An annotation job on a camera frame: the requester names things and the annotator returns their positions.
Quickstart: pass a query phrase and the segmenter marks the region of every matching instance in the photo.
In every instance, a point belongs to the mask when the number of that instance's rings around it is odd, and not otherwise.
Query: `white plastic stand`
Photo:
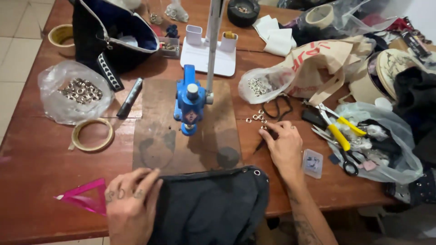
[[[206,38],[201,37],[202,28],[187,25],[186,37],[183,40],[180,65],[194,65],[196,71],[208,72],[209,46],[205,44]],[[230,77],[236,68],[236,39],[229,39],[222,35],[221,42],[217,43],[215,54],[214,74]]]

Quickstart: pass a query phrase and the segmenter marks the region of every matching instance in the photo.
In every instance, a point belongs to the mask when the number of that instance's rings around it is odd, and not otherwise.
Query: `small plastic box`
[[[179,57],[180,40],[178,38],[170,38],[170,37],[158,37],[158,38],[159,38],[159,42],[169,43],[169,44],[176,47],[173,50],[161,48],[160,53],[162,54],[162,56],[169,57],[169,58],[178,58]]]
[[[303,171],[315,179],[320,179],[323,172],[323,155],[306,149],[303,155]]]

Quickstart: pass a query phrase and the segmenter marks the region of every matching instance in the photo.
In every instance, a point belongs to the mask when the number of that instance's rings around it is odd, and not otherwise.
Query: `blue eyelet press machine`
[[[221,16],[224,9],[224,0],[212,0],[209,13],[209,26],[211,29],[208,76],[206,89],[195,80],[195,67],[184,66],[184,77],[177,81],[176,104],[174,106],[174,119],[181,121],[181,131],[186,136],[192,136],[197,131],[197,123],[203,119],[204,105],[212,105],[214,93],[212,92],[215,52],[218,42],[218,32]]]

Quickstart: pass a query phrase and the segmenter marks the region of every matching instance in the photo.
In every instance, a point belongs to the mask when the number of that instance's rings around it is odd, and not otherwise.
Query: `wooden table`
[[[193,0],[184,7],[190,15],[189,24],[205,25],[209,9],[208,1]],[[299,15],[298,11],[261,7],[260,16],[270,14],[285,23]],[[71,23],[72,7],[66,0],[57,0],[47,21],[44,33],[60,24]],[[184,25],[179,25],[181,40]],[[284,59],[260,52],[265,43],[252,28],[240,29],[228,22],[226,16],[222,31],[232,30],[239,34],[236,53],[236,72],[228,80],[231,86],[235,117],[245,164],[262,168],[270,177],[270,202],[268,216],[290,212],[285,187],[274,167],[268,150],[264,147],[253,155],[261,140],[257,133],[260,124],[247,124],[245,119],[257,113],[259,105],[250,105],[238,95],[241,76],[253,68],[267,68]],[[179,60],[152,56],[135,71],[122,76],[126,89],[116,94],[116,100],[104,117],[114,126],[115,139],[103,152],[89,154],[80,150],[69,151],[72,127],[57,124],[44,116],[40,101],[37,75],[51,65],[65,60],[59,56],[47,37],[43,40],[32,70],[24,86],[18,105],[0,148],[0,243],[42,243],[107,236],[106,218],[54,199],[66,190],[105,178],[109,183],[118,174],[132,169],[133,132],[135,119],[141,118],[141,96],[126,120],[115,117],[120,104],[126,98],[135,79],[179,79],[183,70]],[[196,74],[206,79],[205,74]],[[331,96],[325,105],[335,108],[338,98],[347,94],[347,88]],[[394,201],[382,193],[382,185],[364,178],[349,177],[339,166],[327,158],[331,150],[310,130],[310,124],[302,121],[301,105],[292,101],[294,112],[285,119],[291,120],[303,138],[303,148],[310,148],[324,155],[323,175],[320,180],[307,177],[309,190],[322,210],[333,210],[371,204],[390,204]],[[267,104],[266,109],[273,109]],[[105,129],[84,132],[84,138],[105,138]]]

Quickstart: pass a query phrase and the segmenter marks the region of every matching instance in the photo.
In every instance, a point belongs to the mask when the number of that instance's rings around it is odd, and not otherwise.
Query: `paper bag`
[[[342,40],[312,42],[294,48],[285,61],[278,64],[296,73],[285,92],[290,96],[310,98],[318,105],[345,82],[345,72],[353,72],[358,63],[372,52],[373,43],[363,36]]]

